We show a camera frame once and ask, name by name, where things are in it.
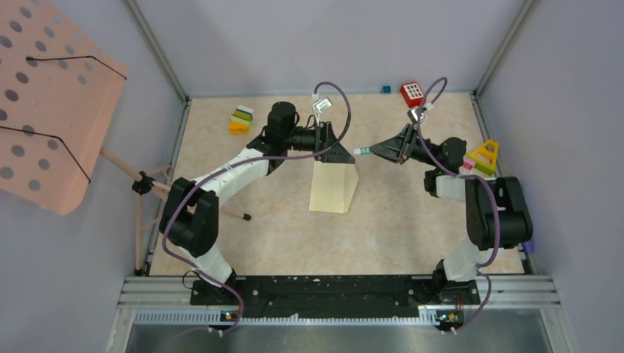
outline black wire frame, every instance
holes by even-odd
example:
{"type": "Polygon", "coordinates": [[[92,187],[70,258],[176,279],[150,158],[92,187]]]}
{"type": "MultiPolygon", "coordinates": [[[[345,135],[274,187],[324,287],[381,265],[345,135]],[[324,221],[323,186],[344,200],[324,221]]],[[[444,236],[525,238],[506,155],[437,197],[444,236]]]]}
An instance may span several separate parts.
{"type": "Polygon", "coordinates": [[[87,178],[87,180],[89,181],[89,184],[91,183],[91,178],[87,175],[87,172],[85,171],[85,169],[82,167],[82,165],[80,165],[80,162],[78,162],[78,160],[76,159],[76,156],[74,156],[74,153],[71,152],[71,150],[69,149],[69,147],[67,147],[67,144],[65,143],[65,141],[61,137],[56,136],[56,135],[42,134],[40,132],[35,132],[35,131],[31,131],[31,130],[16,129],[16,128],[13,128],[13,127],[2,126],[2,125],[0,125],[0,129],[16,131],[16,132],[23,132],[26,136],[28,136],[28,135],[39,135],[39,136],[45,136],[47,138],[54,138],[56,140],[59,140],[61,142],[61,144],[63,145],[63,147],[65,147],[65,149],[67,150],[67,152],[71,156],[71,159],[74,160],[76,165],[78,165],[78,168],[80,168],[80,171],[82,172],[82,174],[85,175],[85,178],[87,178]]]}
{"type": "Polygon", "coordinates": [[[109,70],[111,70],[112,72],[118,74],[119,76],[123,77],[124,79],[128,79],[121,72],[119,72],[119,71],[115,70],[114,68],[110,67],[110,65],[108,65],[107,63],[101,61],[97,57],[94,57],[93,55],[80,55],[78,57],[26,57],[26,61],[54,61],[54,60],[73,60],[73,59],[93,59],[93,60],[97,61],[98,63],[106,66],[109,70]]]}

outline pink perforated panel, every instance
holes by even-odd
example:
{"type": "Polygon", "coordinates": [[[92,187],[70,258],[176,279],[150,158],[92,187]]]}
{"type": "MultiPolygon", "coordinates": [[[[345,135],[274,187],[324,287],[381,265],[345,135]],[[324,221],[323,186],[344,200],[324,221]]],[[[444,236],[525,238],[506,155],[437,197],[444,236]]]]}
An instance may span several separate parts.
{"type": "MultiPolygon", "coordinates": [[[[93,55],[123,75],[49,0],[0,1],[0,126],[61,137],[91,177],[124,78],[97,60],[27,61],[93,55]]],[[[88,179],[54,138],[0,129],[0,188],[65,215],[88,179]]]]}

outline cable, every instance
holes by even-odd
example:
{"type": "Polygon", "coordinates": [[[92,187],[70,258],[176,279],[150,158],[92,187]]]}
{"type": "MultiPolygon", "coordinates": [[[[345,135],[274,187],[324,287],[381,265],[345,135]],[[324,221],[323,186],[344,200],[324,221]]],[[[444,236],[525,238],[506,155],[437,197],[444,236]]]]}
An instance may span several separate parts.
{"type": "Polygon", "coordinates": [[[468,327],[475,320],[475,318],[479,315],[479,313],[483,310],[483,308],[486,306],[487,302],[489,301],[490,294],[492,294],[492,280],[489,278],[489,276],[487,274],[482,274],[479,271],[477,271],[477,276],[485,277],[485,279],[488,281],[488,290],[486,293],[486,297],[483,298],[481,305],[479,305],[477,310],[475,310],[475,313],[473,313],[472,316],[470,316],[470,318],[466,322],[464,322],[463,325],[453,330],[455,331],[455,334],[458,334],[461,331],[464,331],[466,327],[468,327]]]}
{"type": "Polygon", "coordinates": [[[308,116],[308,122],[305,123],[305,126],[303,127],[304,129],[312,129],[314,127],[314,114],[310,114],[310,116],[308,116]]]}
{"type": "MultiPolygon", "coordinates": [[[[416,121],[416,131],[418,132],[418,138],[420,138],[421,141],[425,140],[422,136],[422,131],[420,130],[420,121],[422,120],[421,119],[422,108],[424,107],[425,101],[427,100],[427,96],[429,95],[431,90],[436,85],[438,85],[438,83],[440,83],[441,81],[444,82],[444,84],[442,85],[442,89],[438,92],[436,97],[431,100],[430,104],[433,104],[438,100],[440,95],[442,95],[442,92],[444,92],[444,89],[447,87],[448,79],[446,77],[440,77],[434,83],[432,83],[431,86],[429,86],[427,91],[425,91],[424,98],[421,99],[420,105],[418,106],[418,109],[416,110],[416,114],[418,115],[418,120],[416,121]]],[[[494,197],[494,191],[492,191],[492,189],[487,185],[486,180],[478,175],[474,175],[474,174],[463,175],[463,174],[456,174],[456,173],[453,173],[452,171],[449,171],[446,167],[442,165],[442,163],[440,163],[439,160],[437,160],[433,156],[433,153],[431,153],[431,150],[427,147],[426,143],[422,143],[422,149],[425,150],[425,152],[427,153],[429,158],[433,161],[433,163],[446,174],[449,174],[452,177],[460,177],[464,179],[477,179],[482,184],[482,186],[486,189],[486,193],[488,194],[490,205],[492,206],[492,213],[494,214],[494,249],[492,250],[492,255],[490,255],[489,259],[485,263],[478,263],[477,268],[483,268],[483,267],[487,267],[491,265],[494,262],[496,255],[498,254],[498,247],[500,245],[500,218],[497,212],[498,206],[496,205],[496,198],[494,197]]]]}
{"type": "MultiPolygon", "coordinates": [[[[225,168],[224,169],[220,169],[220,170],[212,173],[211,175],[205,177],[204,179],[200,180],[198,183],[195,184],[195,186],[193,186],[193,188],[186,194],[186,196],[184,196],[184,198],[182,199],[182,201],[180,202],[180,204],[178,205],[178,207],[174,211],[173,215],[171,215],[171,219],[167,223],[167,226],[165,228],[165,232],[163,232],[163,243],[162,243],[163,251],[166,254],[168,254],[169,256],[172,256],[172,257],[174,257],[174,258],[176,258],[176,259],[178,259],[178,260],[188,264],[192,268],[196,268],[196,266],[193,263],[193,261],[190,261],[189,259],[181,257],[178,254],[175,254],[174,252],[172,252],[167,247],[167,239],[169,238],[169,233],[171,231],[171,228],[173,227],[173,224],[174,224],[175,220],[178,218],[178,216],[182,212],[182,209],[184,209],[184,207],[188,203],[188,200],[195,194],[195,192],[197,192],[201,188],[202,185],[204,185],[209,180],[214,179],[214,178],[218,177],[219,175],[225,173],[226,170],[234,169],[234,168],[240,167],[241,165],[244,165],[244,164],[247,164],[247,163],[259,162],[261,160],[303,160],[305,158],[318,157],[318,156],[320,156],[322,154],[327,153],[334,146],[336,146],[337,144],[340,143],[342,138],[347,134],[347,131],[349,130],[349,126],[351,124],[351,104],[349,103],[349,99],[347,98],[347,95],[344,93],[344,91],[338,85],[336,85],[333,82],[329,82],[329,81],[320,82],[314,88],[314,93],[316,93],[318,91],[319,87],[322,86],[322,85],[329,85],[329,86],[334,87],[340,93],[340,95],[344,99],[344,103],[347,106],[347,122],[344,124],[344,128],[342,129],[342,133],[338,136],[336,141],[331,146],[327,147],[326,149],[323,149],[321,151],[314,152],[314,153],[311,153],[311,154],[302,155],[302,156],[262,156],[262,157],[250,158],[248,160],[242,160],[240,162],[233,163],[232,165],[229,166],[228,169],[225,169],[225,168]]],[[[230,287],[229,285],[225,285],[224,283],[221,283],[220,281],[212,278],[212,276],[206,274],[204,271],[202,271],[200,269],[197,269],[197,270],[198,270],[197,271],[198,274],[203,279],[206,279],[206,280],[208,280],[208,281],[210,281],[212,283],[215,283],[216,285],[218,285],[220,287],[225,288],[232,295],[234,295],[234,297],[236,297],[236,299],[238,300],[238,303],[239,303],[238,315],[236,316],[236,319],[234,320],[233,325],[231,327],[229,327],[228,329],[226,329],[225,331],[223,331],[223,334],[231,332],[236,326],[238,326],[238,322],[243,317],[243,311],[244,311],[243,299],[236,292],[236,290],[234,290],[234,288],[230,287]]]]}
{"type": "MultiPolygon", "coordinates": [[[[442,89],[438,92],[436,97],[431,100],[430,106],[433,105],[433,103],[435,103],[438,100],[440,95],[442,95],[442,93],[444,92],[444,89],[447,87],[448,79],[446,77],[444,77],[444,76],[440,77],[439,79],[437,79],[435,82],[433,82],[429,86],[427,91],[425,91],[424,98],[420,101],[420,105],[418,106],[418,109],[416,110],[416,114],[418,115],[418,120],[416,121],[416,131],[418,132],[418,138],[421,141],[425,140],[423,138],[423,136],[422,136],[422,131],[420,131],[420,121],[422,120],[421,119],[421,117],[422,117],[422,108],[424,107],[425,101],[427,100],[427,96],[429,95],[431,90],[436,85],[438,85],[438,83],[440,83],[440,82],[443,82],[442,89]]],[[[492,250],[492,255],[490,255],[490,258],[485,263],[478,263],[477,264],[477,269],[483,268],[483,267],[487,267],[487,266],[491,265],[494,262],[494,259],[496,258],[496,255],[498,253],[498,246],[500,245],[500,219],[499,219],[498,212],[497,212],[498,208],[497,208],[497,205],[496,205],[496,198],[494,197],[494,192],[487,185],[487,182],[486,182],[486,180],[484,178],[482,178],[482,177],[480,177],[478,175],[474,175],[474,174],[462,175],[462,174],[453,173],[452,171],[450,171],[446,167],[444,167],[442,165],[442,163],[440,163],[440,161],[437,160],[433,156],[433,153],[431,153],[431,150],[427,147],[426,143],[422,143],[422,148],[425,150],[425,152],[427,153],[429,158],[433,161],[433,163],[438,168],[440,168],[440,170],[445,172],[446,174],[449,174],[452,177],[461,177],[461,178],[465,178],[465,179],[477,179],[482,184],[482,186],[486,189],[486,192],[488,194],[488,198],[489,198],[489,201],[490,201],[490,205],[492,206],[492,211],[494,213],[494,249],[492,250]]],[[[488,290],[487,290],[487,293],[486,293],[486,297],[483,299],[483,301],[481,301],[481,304],[479,305],[479,307],[477,308],[475,313],[472,314],[472,316],[470,316],[468,321],[466,321],[458,329],[453,329],[455,334],[458,334],[459,332],[463,331],[468,325],[470,325],[476,319],[476,317],[479,315],[479,313],[487,305],[487,302],[489,301],[489,296],[492,293],[492,280],[489,278],[489,276],[487,274],[481,273],[479,270],[477,270],[477,275],[485,277],[487,282],[488,282],[488,290]]]]}

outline black clamp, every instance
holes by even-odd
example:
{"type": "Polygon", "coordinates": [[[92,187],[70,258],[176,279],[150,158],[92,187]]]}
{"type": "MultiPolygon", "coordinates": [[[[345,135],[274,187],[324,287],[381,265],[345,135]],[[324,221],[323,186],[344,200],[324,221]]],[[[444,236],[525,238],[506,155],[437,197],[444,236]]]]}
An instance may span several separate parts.
{"type": "Polygon", "coordinates": [[[145,195],[152,190],[154,178],[147,176],[144,171],[139,171],[138,173],[143,177],[143,179],[141,179],[140,182],[133,182],[132,189],[139,195],[145,195]]]}

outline green block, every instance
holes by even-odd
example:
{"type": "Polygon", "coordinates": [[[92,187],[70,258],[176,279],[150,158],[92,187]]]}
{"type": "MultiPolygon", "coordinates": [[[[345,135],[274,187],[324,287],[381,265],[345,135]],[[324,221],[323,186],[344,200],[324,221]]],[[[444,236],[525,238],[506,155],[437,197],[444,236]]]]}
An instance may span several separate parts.
{"type": "Polygon", "coordinates": [[[237,118],[245,119],[247,121],[253,120],[253,117],[252,117],[251,114],[249,114],[247,112],[243,112],[243,111],[238,110],[238,109],[234,112],[233,116],[235,116],[237,118]]]}
{"type": "Polygon", "coordinates": [[[477,163],[475,164],[475,169],[477,169],[478,171],[482,173],[487,174],[490,177],[494,175],[495,170],[492,169],[489,165],[483,164],[480,160],[476,160],[475,162],[477,163]]]}
{"type": "Polygon", "coordinates": [[[252,123],[251,121],[248,121],[248,120],[245,120],[245,119],[241,119],[241,118],[237,118],[234,115],[232,115],[230,120],[234,121],[235,123],[243,124],[244,126],[249,126],[252,123]]]}

